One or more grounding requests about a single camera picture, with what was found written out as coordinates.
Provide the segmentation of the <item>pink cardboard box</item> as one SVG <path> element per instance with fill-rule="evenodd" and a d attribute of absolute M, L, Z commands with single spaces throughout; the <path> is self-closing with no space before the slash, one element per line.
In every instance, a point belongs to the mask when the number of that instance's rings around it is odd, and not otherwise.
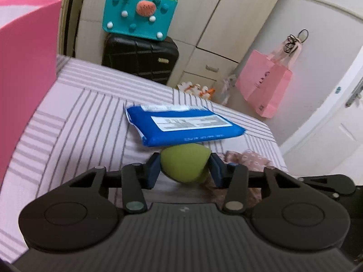
<path fill-rule="evenodd" d="M 56 80 L 61 0 L 1 0 L 1 176 Z"/>

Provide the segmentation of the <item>green soft sponge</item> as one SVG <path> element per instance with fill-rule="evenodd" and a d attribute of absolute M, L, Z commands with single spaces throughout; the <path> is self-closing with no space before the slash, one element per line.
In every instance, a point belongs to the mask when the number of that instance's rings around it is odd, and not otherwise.
<path fill-rule="evenodd" d="M 202 184 L 209 171 L 207 163 L 212 151 L 200 144 L 182 144 L 160 152 L 161 171 L 182 184 Z"/>

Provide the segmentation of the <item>blue wet wipes pack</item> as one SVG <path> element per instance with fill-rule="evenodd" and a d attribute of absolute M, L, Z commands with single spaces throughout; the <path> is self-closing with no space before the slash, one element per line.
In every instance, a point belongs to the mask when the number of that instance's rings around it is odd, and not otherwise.
<path fill-rule="evenodd" d="M 146 147 L 203 143 L 245 133 L 245 128 L 203 106 L 134 105 L 125 114 Z"/>

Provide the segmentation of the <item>pink paper bag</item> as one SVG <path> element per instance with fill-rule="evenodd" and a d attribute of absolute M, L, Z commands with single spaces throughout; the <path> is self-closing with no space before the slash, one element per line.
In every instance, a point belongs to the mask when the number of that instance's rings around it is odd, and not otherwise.
<path fill-rule="evenodd" d="M 263 118 L 275 115 L 292 79 L 292 66 L 302 50 L 302 44 L 297 42 L 290 53 L 285 53 L 285 45 L 286 42 L 281 43 L 268 55 L 254 50 L 236 82 L 240 94 Z"/>

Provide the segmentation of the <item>black suitcase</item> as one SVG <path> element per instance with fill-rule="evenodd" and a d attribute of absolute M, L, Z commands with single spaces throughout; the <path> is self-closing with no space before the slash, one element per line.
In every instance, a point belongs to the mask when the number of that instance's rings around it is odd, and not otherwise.
<path fill-rule="evenodd" d="M 102 65 L 166 85 L 178 61 L 176 43 L 108 34 Z"/>

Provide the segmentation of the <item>white door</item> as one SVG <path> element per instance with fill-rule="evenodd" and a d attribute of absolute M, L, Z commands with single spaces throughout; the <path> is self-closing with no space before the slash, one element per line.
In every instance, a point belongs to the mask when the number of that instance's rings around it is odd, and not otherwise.
<path fill-rule="evenodd" d="M 345 174 L 362 184 L 362 98 L 345 107 L 362 79 L 362 51 L 334 92 L 281 150 L 295 177 Z"/>

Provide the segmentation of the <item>pink floral scrunchie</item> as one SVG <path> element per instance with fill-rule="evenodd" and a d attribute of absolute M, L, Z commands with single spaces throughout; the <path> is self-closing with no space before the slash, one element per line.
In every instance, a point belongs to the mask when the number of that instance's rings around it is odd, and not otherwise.
<path fill-rule="evenodd" d="M 247 149 L 243 153 L 227 151 L 222 160 L 225 163 L 237 163 L 246 166 L 251 171 L 262 172 L 265 167 L 272 166 L 272 162 L 257 152 Z"/>

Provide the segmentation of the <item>striped white tablecloth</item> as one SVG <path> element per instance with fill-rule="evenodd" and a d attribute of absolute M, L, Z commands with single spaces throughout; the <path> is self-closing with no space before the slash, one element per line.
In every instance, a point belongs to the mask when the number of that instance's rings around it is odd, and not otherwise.
<path fill-rule="evenodd" d="M 114 69 L 57 57 L 56 82 L 35 110 L 11 155 L 1 186 L 1 258 L 13 262 L 27 245 L 20 211 L 35 198 L 94 166 L 110 171 L 144 163 L 153 148 L 142 145 L 124 109 L 138 104 L 204 106 L 245 128 L 237 138 L 206 143 L 211 151 L 244 152 L 287 166 L 263 122 L 225 106 Z"/>

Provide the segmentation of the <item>teal felt handbag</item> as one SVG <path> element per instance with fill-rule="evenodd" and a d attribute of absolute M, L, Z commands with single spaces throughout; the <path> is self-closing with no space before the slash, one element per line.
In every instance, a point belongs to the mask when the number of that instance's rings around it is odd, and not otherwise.
<path fill-rule="evenodd" d="M 102 28 L 107 33 L 164 41 L 178 0 L 105 0 Z"/>

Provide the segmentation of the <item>beige wardrobe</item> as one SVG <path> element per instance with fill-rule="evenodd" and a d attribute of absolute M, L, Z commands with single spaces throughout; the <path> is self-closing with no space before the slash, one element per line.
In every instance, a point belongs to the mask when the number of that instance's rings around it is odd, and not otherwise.
<path fill-rule="evenodd" d="M 197 80 L 214 84 L 232 73 L 256 39 L 277 0 L 178 0 L 168 36 L 179 58 L 168 85 Z M 84 0 L 75 57 L 101 64 L 105 0 Z"/>

